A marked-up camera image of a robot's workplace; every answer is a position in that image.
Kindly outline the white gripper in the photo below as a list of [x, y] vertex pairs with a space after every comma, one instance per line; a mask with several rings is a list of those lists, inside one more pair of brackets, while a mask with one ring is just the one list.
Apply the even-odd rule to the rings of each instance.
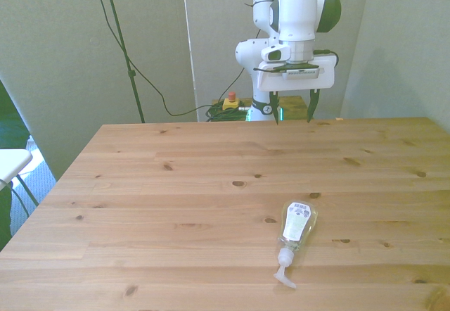
[[310, 122], [319, 102], [320, 90], [329, 89], [335, 80], [335, 56], [317, 56], [300, 64], [262, 62], [256, 72], [256, 87], [269, 92], [269, 104], [276, 124], [279, 123], [279, 96], [277, 91], [310, 90], [307, 122]]

